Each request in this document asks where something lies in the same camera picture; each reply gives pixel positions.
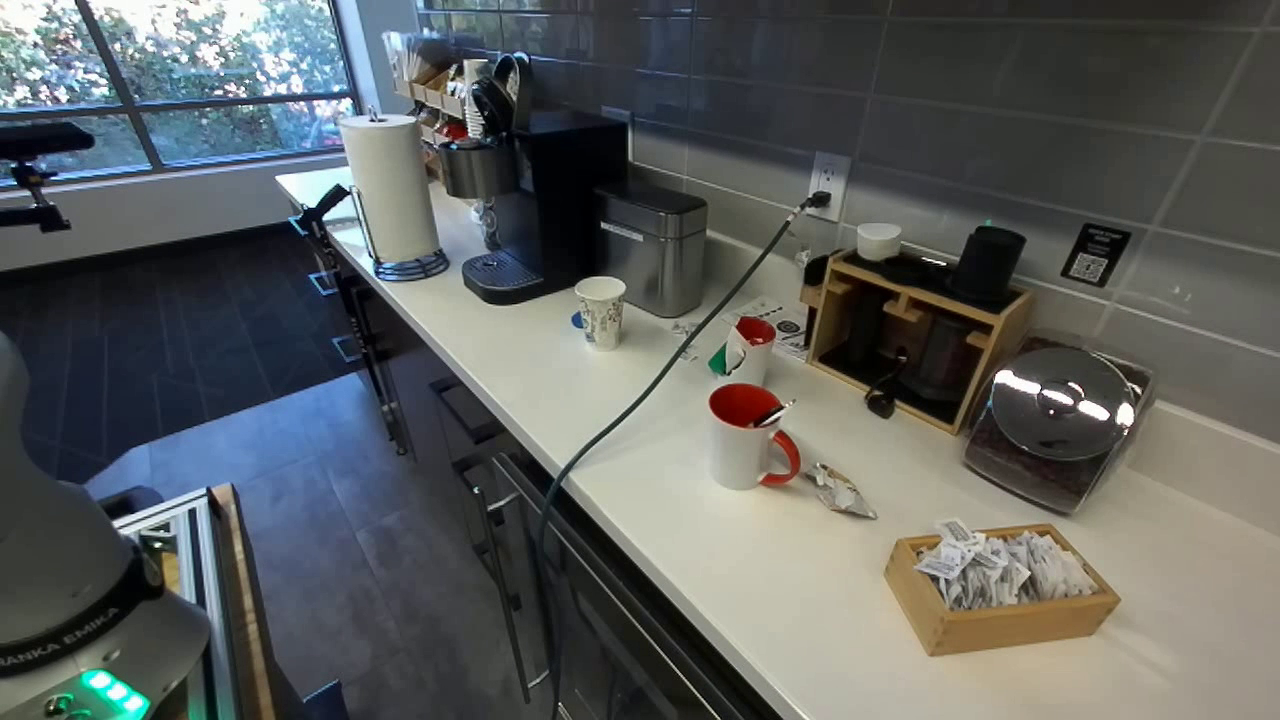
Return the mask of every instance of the power cord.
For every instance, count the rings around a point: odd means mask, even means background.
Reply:
[[[716,306],[680,339],[680,346],[670,356],[670,363],[642,388],[642,395],[618,412],[582,453],[568,454],[568,464],[553,476],[553,488],[541,495],[541,529],[535,529],[535,561],[543,561],[543,545],[548,545],[548,522],[553,522],[553,503],[568,481],[568,470],[605,440],[612,437],[628,416],[637,416],[637,407],[674,375],[674,369],[680,363],[680,356],[693,346],[693,339],[732,303],[732,295],[755,275],[755,268],[777,253],[777,242],[787,234],[787,226],[795,222],[802,210],[808,209],[830,209],[833,192],[808,192],[795,210],[787,210],[787,218],[771,233],[771,240],[755,253],[755,258],[745,268],[745,275],[716,301]],[[558,646],[558,630],[548,630],[548,670],[553,670],[553,716],[560,704],[560,646]]]

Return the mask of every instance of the coffee maker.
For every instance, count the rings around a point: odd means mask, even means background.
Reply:
[[[509,134],[439,148],[444,187],[483,200],[491,246],[463,258],[487,303],[560,293],[601,268],[597,187],[628,181],[628,124],[531,113]]]

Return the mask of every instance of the mug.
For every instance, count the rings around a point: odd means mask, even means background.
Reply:
[[[591,346],[618,346],[623,339],[628,284],[618,275],[589,275],[573,289],[573,295],[573,327],[582,327]]]
[[[712,407],[712,476],[725,488],[780,488],[802,470],[795,440],[777,429],[784,405],[761,382],[721,382]]]
[[[766,314],[740,314],[725,339],[725,375],[738,382],[766,382],[777,327]]]

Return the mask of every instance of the white countertop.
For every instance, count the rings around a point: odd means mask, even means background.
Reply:
[[[284,176],[311,205],[343,170]],[[467,205],[437,196],[451,262],[481,253]],[[367,271],[364,233],[338,218],[343,255]],[[771,268],[751,293],[777,293]],[[618,351],[589,346],[573,293],[481,303],[451,268],[419,284],[381,284],[431,351],[548,469],[605,429],[680,343],[670,318],[628,306]],[[960,440],[907,416],[876,419],[861,390],[806,360],[780,360],[771,388],[784,429],[833,460],[876,503],[848,520],[802,492],[730,492],[703,460],[703,360],[684,360],[661,390],[573,470],[573,500],[670,592],[780,716],[1159,716],[1264,720],[1280,710],[1276,640],[1280,541],[1194,495],[1117,469],[1074,516],[1047,516],[977,481]],[[1098,635],[969,657],[926,657],[884,561],[902,535],[960,516],[1056,522],[1122,592]]]

